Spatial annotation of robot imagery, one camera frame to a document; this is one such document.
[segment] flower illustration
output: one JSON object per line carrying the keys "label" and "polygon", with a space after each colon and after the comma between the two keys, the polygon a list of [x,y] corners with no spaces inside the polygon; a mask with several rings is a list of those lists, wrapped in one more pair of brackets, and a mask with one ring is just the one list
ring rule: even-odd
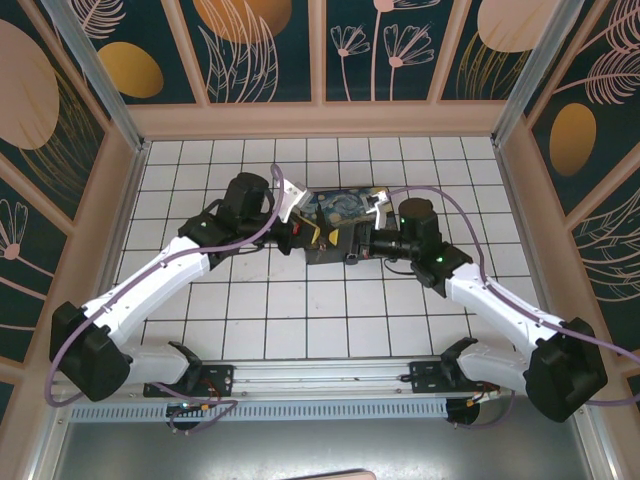
{"label": "flower illustration", "polygon": [[417,10],[418,8],[433,7],[440,3],[440,0],[373,0],[376,10],[382,13],[393,10]]}
{"label": "flower illustration", "polygon": [[340,55],[340,63],[342,65],[342,82],[344,83],[344,92],[347,95],[347,100],[351,101],[351,95],[349,94],[349,85],[347,83],[347,72],[344,67],[345,57],[351,55],[360,55],[371,50],[371,44],[365,42],[366,35],[362,31],[362,26],[359,27],[345,27],[344,32],[339,26],[331,29],[331,39],[333,44]]}
{"label": "flower illustration", "polygon": [[[3,198],[0,200],[0,259],[9,261],[18,260],[44,275],[53,277],[51,272],[34,265],[20,256],[20,245],[22,244],[27,228],[28,218],[29,209],[22,203],[16,202],[12,211],[6,199]],[[45,299],[45,296],[41,293],[12,282],[4,277],[0,277],[0,283],[40,300]]]}
{"label": "flower illustration", "polygon": [[389,65],[391,65],[390,100],[393,100],[393,80],[396,68],[419,65],[433,60],[434,50],[428,48],[431,44],[428,31],[428,26],[422,28],[408,26],[398,37],[398,25],[384,29],[384,46],[389,56]]}
{"label": "flower illustration", "polygon": [[28,216],[29,210],[20,202],[16,202],[12,214],[9,202],[0,200],[0,258],[15,260],[20,256]]}

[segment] grid floor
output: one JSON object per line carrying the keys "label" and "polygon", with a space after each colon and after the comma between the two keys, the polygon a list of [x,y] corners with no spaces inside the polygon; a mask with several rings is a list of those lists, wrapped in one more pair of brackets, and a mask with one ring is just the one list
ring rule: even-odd
{"label": "grid floor", "polygon": [[[221,198],[240,171],[312,189],[437,185],[471,213],[488,273],[537,304],[529,268],[488,138],[387,137],[154,142],[116,282],[151,260],[185,220]],[[394,208],[405,197],[394,199]],[[460,215],[430,192],[443,236],[474,258]],[[398,262],[397,270],[409,270]],[[277,248],[225,260],[155,311],[133,343],[183,342],[203,360],[440,354],[468,335],[509,342],[470,314],[380,260],[306,266]]]}

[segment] yellow oval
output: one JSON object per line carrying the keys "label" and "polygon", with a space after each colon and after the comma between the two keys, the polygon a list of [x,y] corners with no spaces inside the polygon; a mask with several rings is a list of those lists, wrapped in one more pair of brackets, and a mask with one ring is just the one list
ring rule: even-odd
{"label": "yellow oval", "polygon": [[35,150],[58,124],[56,72],[31,37],[0,20],[0,138]]}
{"label": "yellow oval", "polygon": [[162,70],[151,55],[137,45],[113,42],[98,56],[118,91],[135,98],[157,95],[164,86]]}
{"label": "yellow oval", "polygon": [[498,52],[533,49],[560,0],[483,0],[478,11],[478,34]]}
{"label": "yellow oval", "polygon": [[[247,12],[245,2],[252,13]],[[213,33],[233,43],[256,43],[264,40],[258,28],[262,18],[271,35],[278,35],[291,18],[291,0],[193,0],[202,21]]]}
{"label": "yellow oval", "polygon": [[575,175],[587,163],[596,143],[596,118],[588,107],[570,103],[558,113],[551,128],[551,164],[565,177]]}

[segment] white tile floor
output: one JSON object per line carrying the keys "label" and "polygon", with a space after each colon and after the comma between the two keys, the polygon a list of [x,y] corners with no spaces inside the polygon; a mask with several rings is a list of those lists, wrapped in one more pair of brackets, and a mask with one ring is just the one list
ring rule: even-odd
{"label": "white tile floor", "polygon": [[[274,160],[287,178],[311,188],[441,186],[472,212],[488,273],[537,304],[493,149],[488,138],[476,137],[155,142],[117,282],[154,257],[188,217],[221,198],[240,171],[269,178]],[[431,199],[443,236],[476,255],[450,205],[430,192],[410,196]],[[408,197],[399,196],[394,208]],[[398,262],[395,269],[409,267]],[[470,334],[508,345],[481,318],[380,260],[306,266],[302,251],[287,257],[272,248],[226,260],[182,289],[131,341],[182,341],[204,360],[300,359],[439,354]]]}

